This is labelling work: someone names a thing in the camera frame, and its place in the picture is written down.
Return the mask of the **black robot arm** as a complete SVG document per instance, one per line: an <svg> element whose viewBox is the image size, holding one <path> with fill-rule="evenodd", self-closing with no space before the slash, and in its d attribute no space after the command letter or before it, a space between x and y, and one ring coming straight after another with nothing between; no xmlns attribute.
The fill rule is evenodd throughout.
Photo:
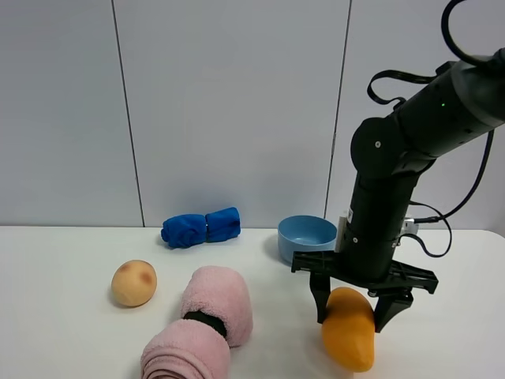
<svg viewBox="0 0 505 379"><path fill-rule="evenodd" d="M357 171L346 222L335 250L293 255L293 271L309 273L317 320L328 315L331 279L368 290L378 302L375 330L413 302L415 288L433 293L436 275L395 261L402 225L420 176L442 155L504 123L504 53L446 62L391 114L368 118L355 131Z"/></svg>

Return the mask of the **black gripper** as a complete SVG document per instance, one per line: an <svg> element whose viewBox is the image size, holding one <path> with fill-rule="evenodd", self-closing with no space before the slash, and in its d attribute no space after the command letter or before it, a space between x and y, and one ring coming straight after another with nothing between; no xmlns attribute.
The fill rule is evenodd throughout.
<svg viewBox="0 0 505 379"><path fill-rule="evenodd" d="M372 241L345 233L342 251L294 252L291 271L311 272L309 288L316 304L317 323L327 316L327 301L331 294L331 278L371 291L417 288L433 294L439 280L434 272L393 259L400 239ZM374 309L375 332L384 327L413 303L410 291L400 291L378 297Z"/></svg>

